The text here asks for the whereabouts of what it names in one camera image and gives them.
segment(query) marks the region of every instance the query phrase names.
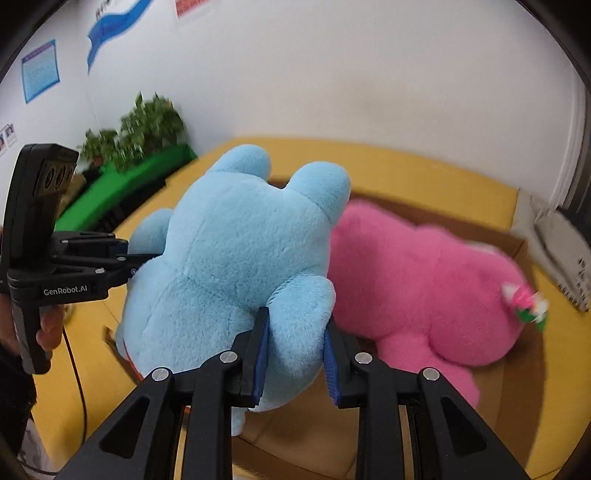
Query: white wall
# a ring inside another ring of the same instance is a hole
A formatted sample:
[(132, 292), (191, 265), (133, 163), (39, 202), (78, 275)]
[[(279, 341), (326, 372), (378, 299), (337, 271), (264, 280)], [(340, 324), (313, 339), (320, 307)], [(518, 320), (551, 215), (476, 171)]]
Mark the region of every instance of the white wall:
[[(21, 58), (56, 39), (60, 83), (28, 105), (22, 90)], [(78, 5), (71, 2), (33, 35), (0, 83), (0, 128), (13, 123), (17, 142), (0, 156), (0, 225), (14, 164), (23, 145), (59, 143), (75, 148), (88, 128), (97, 127), (87, 94), (86, 46), (81, 41)]]
[[(81, 5), (83, 31), (99, 3)], [(566, 194), (584, 87), (515, 0), (212, 0), (181, 24), (172, 5), (153, 0), (99, 52), (89, 79), (101, 124), (156, 91), (180, 107), (197, 152), (235, 135), (325, 137)]]

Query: blue wave decal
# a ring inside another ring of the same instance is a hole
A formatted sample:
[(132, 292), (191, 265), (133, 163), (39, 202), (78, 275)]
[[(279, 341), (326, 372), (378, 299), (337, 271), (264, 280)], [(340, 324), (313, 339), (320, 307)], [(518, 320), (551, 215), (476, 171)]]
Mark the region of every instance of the blue wave decal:
[(136, 23), (142, 14), (147, 10), (152, 0), (138, 0), (138, 2), (131, 7), (124, 14), (107, 14), (100, 18), (94, 24), (88, 38), (90, 39), (90, 51), (88, 52), (88, 71), (95, 62), (96, 54), (99, 49), (112, 38), (121, 35)]

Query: pink flower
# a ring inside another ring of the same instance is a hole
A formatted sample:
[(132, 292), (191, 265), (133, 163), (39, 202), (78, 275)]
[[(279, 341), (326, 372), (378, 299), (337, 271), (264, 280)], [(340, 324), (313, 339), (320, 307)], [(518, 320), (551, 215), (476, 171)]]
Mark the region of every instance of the pink flower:
[(520, 310), (532, 309), (534, 306), (534, 292), (527, 285), (519, 287), (511, 299), (513, 306)]

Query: stuffed animal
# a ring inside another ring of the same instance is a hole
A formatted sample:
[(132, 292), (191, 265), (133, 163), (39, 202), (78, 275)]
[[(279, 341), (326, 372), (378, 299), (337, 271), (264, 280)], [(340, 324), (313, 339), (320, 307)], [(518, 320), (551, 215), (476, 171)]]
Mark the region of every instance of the stuffed animal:
[[(223, 155), (174, 210), (147, 217), (130, 253), (162, 254), (128, 283), (119, 352), (146, 376), (199, 367), (229, 349), (269, 308), (267, 379), (257, 410), (279, 407), (322, 367), (323, 336), (335, 302), (326, 278), (330, 232), (349, 198), (337, 165), (304, 165), (287, 186), (267, 183), (267, 153), (243, 145)], [(232, 434), (244, 410), (232, 412)]]
[(536, 322), (547, 310), (502, 252), (358, 200), (333, 231), (329, 279), (342, 330), (374, 340), (391, 367), (437, 368), (472, 406), (479, 391), (466, 366), (510, 350), (524, 326), (515, 310)]

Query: blue poster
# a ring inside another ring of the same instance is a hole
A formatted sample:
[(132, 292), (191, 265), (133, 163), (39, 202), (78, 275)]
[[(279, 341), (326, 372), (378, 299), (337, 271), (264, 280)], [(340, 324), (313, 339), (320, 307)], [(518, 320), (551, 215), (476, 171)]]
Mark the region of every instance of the blue poster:
[(29, 103), (49, 87), (60, 83), (57, 71), (56, 41), (51, 40), (22, 59), (22, 88)]
[(127, 12), (105, 15), (94, 24), (88, 33), (88, 38), (92, 44), (86, 60), (89, 73), (99, 49), (111, 38), (129, 30), (139, 20), (151, 2), (152, 0), (138, 0)]

